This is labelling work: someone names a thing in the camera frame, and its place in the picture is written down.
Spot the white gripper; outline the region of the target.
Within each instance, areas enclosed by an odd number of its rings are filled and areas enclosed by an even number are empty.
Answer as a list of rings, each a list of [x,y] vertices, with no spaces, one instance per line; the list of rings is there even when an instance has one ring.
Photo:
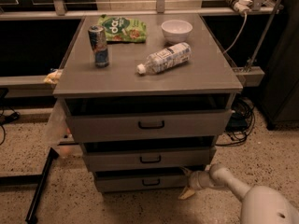
[[[185,187],[179,194],[180,200],[186,200],[195,194],[196,190],[213,188],[214,182],[210,178],[210,175],[206,171],[192,171],[186,167],[181,167],[181,170],[185,175],[189,175],[188,187]]]

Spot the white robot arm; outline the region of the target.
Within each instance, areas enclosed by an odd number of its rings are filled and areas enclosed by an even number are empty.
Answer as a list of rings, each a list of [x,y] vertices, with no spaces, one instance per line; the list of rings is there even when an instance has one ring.
[[[181,167],[187,184],[178,198],[186,200],[202,189],[230,190],[241,202],[240,224],[299,224],[299,210],[277,190],[266,186],[249,186],[220,163],[208,171]]]

